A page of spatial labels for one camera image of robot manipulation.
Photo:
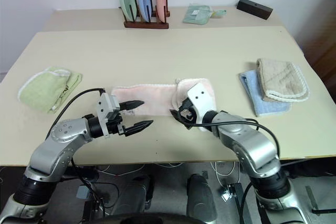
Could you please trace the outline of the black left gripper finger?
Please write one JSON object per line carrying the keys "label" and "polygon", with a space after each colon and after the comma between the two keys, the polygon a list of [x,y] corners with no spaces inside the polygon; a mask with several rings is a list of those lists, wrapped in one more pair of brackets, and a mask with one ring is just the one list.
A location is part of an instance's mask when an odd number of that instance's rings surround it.
{"label": "black left gripper finger", "polygon": [[153,120],[146,120],[146,121],[138,122],[131,127],[123,126],[123,135],[127,137],[133,134],[137,134],[143,131],[144,129],[146,129],[147,127],[149,127],[152,123],[153,123]]}
{"label": "black left gripper finger", "polygon": [[125,101],[125,102],[121,102],[119,104],[120,107],[120,111],[130,111],[133,110],[141,105],[144,104],[144,101],[140,101],[140,100],[132,100],[132,101]]}

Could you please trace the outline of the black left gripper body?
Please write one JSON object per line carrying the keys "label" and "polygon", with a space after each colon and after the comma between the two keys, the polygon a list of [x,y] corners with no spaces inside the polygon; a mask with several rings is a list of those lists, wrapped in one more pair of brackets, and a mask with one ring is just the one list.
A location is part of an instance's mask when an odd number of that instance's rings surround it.
{"label": "black left gripper body", "polygon": [[126,102],[122,102],[119,104],[119,109],[113,109],[113,112],[108,114],[108,121],[106,123],[107,130],[109,134],[125,134],[125,128],[122,125],[122,116],[120,111],[126,110]]}

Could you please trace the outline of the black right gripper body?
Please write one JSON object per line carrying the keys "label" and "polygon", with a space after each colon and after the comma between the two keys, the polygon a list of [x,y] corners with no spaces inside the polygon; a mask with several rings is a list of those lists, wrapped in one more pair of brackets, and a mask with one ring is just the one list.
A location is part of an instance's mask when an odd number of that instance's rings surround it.
{"label": "black right gripper body", "polygon": [[178,112],[181,115],[181,119],[183,122],[193,122],[193,124],[196,123],[197,119],[196,111],[189,98],[185,99],[182,102],[182,105],[179,107]]}

